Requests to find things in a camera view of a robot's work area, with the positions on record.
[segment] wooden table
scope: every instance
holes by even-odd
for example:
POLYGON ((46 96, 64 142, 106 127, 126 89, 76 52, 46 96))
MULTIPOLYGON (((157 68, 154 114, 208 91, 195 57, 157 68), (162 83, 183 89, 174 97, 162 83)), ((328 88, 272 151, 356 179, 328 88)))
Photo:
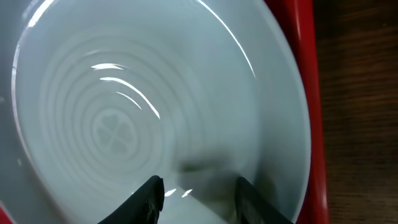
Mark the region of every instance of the wooden table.
POLYGON ((314 0, 331 223, 398 223, 398 0, 314 0))

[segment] dark brown wood surface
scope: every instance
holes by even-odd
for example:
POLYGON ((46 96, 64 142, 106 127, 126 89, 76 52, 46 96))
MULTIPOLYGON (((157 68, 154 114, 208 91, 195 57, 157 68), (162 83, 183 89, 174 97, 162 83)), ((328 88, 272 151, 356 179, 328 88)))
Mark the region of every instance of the dark brown wood surface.
POLYGON ((398 223, 398 0, 314 0, 331 223, 398 223))

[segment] red tray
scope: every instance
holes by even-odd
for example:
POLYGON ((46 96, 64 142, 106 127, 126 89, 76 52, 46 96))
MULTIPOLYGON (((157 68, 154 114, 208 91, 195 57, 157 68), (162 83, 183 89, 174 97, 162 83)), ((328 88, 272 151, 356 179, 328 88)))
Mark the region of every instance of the red tray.
POLYGON ((329 224, 318 62, 312 0, 265 0, 285 33, 296 58, 311 122, 311 171, 297 224, 329 224))

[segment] white plate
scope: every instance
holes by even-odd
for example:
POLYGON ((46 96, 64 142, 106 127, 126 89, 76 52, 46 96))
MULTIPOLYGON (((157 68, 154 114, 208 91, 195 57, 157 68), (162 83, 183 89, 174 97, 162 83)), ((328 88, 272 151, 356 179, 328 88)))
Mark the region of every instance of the white plate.
POLYGON ((25 151, 69 222, 102 220, 152 175, 159 223, 233 222, 235 175, 297 219, 307 103, 261 0, 46 0, 13 87, 25 151))

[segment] tray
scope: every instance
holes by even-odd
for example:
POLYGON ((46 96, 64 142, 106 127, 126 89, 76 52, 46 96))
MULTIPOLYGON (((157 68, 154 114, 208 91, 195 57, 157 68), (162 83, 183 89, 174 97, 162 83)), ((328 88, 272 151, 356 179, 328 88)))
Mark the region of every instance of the tray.
POLYGON ((297 224, 329 224, 325 155, 312 0, 265 0, 296 58, 311 122, 311 171, 297 224))

